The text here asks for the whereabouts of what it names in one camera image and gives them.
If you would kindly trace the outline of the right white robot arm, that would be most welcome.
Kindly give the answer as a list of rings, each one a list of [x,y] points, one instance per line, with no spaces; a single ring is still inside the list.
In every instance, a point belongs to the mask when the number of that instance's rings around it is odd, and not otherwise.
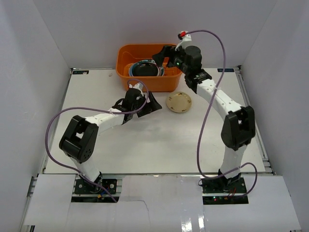
[[[225,145],[223,163],[215,177],[204,176],[202,186],[213,186],[228,193],[240,180],[240,167],[247,146],[255,137],[255,115],[251,106],[242,106],[219,89],[217,82],[201,67],[202,55],[196,46],[185,49],[163,46],[152,59],[158,67],[168,59],[167,67],[176,67],[184,73],[186,85],[209,103],[222,118],[221,139]]]

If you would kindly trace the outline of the green rimmed white plate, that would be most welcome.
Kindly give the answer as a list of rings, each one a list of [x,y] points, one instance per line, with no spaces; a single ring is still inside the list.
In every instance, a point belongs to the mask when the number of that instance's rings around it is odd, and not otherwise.
[[[132,64],[131,67],[129,68],[129,71],[128,71],[129,76],[134,77],[132,75],[132,69],[134,68],[134,66],[136,66],[137,64],[146,63],[146,62],[153,63],[153,64],[156,65],[156,63],[153,59],[144,59],[144,60],[138,61],[138,62]],[[157,68],[158,68],[158,75],[157,76],[163,76],[164,72],[165,72],[164,67],[162,66],[162,67],[157,67]]]

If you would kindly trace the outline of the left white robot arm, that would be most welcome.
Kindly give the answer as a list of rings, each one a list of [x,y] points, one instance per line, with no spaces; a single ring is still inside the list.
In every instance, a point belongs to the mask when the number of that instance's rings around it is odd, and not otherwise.
[[[82,177],[87,179],[85,187],[90,192],[96,193],[102,187],[99,179],[101,172],[92,159],[97,136],[112,127],[127,123],[135,114],[142,117],[161,109],[162,106],[152,92],[144,95],[139,88],[132,87],[108,112],[89,117],[76,115],[71,119],[59,142],[59,148],[74,162]]]

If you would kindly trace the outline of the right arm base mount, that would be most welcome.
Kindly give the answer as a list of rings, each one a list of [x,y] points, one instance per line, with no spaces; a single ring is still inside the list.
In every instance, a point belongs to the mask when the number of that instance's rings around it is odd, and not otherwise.
[[[219,179],[200,179],[198,185],[202,188],[203,205],[236,205],[248,204],[248,196],[241,197],[247,193],[244,178],[224,186]]]

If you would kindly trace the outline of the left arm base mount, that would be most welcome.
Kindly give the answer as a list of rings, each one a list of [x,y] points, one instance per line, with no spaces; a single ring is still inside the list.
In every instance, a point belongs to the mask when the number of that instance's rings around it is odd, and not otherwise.
[[[110,194],[116,193],[117,179],[98,178],[98,185],[103,186]],[[77,195],[100,194],[101,196],[108,195],[106,191],[94,184],[91,184],[83,178],[76,179],[73,190]]]

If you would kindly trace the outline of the black plate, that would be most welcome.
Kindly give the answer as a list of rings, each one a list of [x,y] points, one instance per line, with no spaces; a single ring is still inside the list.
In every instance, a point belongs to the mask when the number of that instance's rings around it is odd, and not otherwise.
[[[133,76],[157,76],[158,68],[153,63],[141,63],[134,66],[132,69]]]

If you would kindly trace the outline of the beige small plate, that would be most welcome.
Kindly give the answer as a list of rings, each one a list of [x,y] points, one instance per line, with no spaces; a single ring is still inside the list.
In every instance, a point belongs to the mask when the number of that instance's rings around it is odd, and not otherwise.
[[[166,98],[166,106],[175,113],[185,113],[192,105],[191,97],[181,91],[172,92]]]

